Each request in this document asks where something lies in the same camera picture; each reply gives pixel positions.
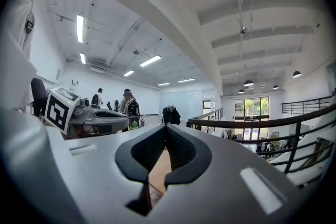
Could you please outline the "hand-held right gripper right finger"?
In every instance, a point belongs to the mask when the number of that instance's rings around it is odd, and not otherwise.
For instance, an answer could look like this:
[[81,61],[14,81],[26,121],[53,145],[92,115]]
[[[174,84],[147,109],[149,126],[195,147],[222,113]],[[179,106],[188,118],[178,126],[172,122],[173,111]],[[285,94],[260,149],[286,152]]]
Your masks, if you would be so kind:
[[157,224],[286,224],[300,204],[284,174],[237,142],[169,124],[166,147]]

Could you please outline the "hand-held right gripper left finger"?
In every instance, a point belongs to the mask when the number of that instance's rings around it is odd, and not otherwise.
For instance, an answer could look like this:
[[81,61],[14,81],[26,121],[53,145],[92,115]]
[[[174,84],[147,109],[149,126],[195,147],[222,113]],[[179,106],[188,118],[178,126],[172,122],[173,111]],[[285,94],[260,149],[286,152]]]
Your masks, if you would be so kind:
[[153,138],[164,134],[157,124],[135,131],[65,141],[48,127],[50,151],[84,224],[155,224],[149,217],[149,171],[161,151]]

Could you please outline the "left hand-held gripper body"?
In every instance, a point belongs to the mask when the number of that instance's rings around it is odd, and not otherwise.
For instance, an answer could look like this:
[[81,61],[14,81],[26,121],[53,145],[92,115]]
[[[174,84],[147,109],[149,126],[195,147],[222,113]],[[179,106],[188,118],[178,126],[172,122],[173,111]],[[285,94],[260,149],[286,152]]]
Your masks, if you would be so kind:
[[91,125],[94,109],[79,106],[80,96],[57,87],[49,91],[45,120],[57,128],[66,138],[85,138],[113,133],[107,125]]

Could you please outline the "black office chair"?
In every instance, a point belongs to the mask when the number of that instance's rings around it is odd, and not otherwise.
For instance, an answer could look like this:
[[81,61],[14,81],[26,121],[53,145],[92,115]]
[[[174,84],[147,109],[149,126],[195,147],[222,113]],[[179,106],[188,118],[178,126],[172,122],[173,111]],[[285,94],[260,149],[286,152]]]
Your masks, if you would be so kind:
[[33,78],[31,81],[31,92],[33,95],[34,115],[39,117],[40,112],[45,115],[48,93],[43,81],[39,78]]

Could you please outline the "office chair with jacket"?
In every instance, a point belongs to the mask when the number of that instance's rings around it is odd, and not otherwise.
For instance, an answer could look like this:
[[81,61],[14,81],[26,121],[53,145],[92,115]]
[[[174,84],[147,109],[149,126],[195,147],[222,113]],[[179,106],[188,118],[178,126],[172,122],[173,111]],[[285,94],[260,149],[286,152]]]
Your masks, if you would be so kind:
[[162,111],[162,121],[164,124],[179,125],[181,123],[181,116],[176,107],[172,105],[166,106]]

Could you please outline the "person's white shirt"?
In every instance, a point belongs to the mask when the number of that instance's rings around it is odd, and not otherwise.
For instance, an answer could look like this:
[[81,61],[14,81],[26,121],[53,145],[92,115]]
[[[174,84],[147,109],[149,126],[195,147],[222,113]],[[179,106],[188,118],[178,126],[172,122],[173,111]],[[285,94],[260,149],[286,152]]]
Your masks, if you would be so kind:
[[19,109],[33,101],[34,27],[33,0],[7,0],[0,15],[0,108]]

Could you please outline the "black curved railing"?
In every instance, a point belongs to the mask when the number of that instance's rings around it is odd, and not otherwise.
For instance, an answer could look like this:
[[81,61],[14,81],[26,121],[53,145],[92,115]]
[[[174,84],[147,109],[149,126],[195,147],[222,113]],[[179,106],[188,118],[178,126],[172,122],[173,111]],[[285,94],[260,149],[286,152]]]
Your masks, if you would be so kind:
[[186,125],[205,133],[223,131],[223,138],[252,147],[269,164],[291,178],[318,176],[336,151],[336,102],[324,108],[312,102],[295,102],[291,106],[301,115],[257,121],[222,121],[223,109],[191,118]]

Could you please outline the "group of ceiling tube lights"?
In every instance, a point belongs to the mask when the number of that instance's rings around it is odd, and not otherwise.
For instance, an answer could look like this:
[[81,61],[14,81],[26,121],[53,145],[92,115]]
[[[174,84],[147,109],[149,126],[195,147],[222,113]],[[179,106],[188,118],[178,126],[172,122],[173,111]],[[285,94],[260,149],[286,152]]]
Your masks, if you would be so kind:
[[106,69],[123,77],[154,87],[168,87],[195,80],[195,65],[153,25],[135,16],[123,25],[102,25],[95,29],[89,18],[77,16],[77,39],[90,52],[82,62]]

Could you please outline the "black straight railing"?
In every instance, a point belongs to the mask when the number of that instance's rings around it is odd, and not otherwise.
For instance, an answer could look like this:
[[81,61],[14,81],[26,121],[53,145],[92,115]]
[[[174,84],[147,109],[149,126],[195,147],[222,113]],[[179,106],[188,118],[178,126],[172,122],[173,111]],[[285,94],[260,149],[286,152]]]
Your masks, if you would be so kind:
[[282,114],[302,115],[314,111],[319,111],[328,107],[331,104],[333,96],[321,97],[316,99],[286,102],[281,104]]

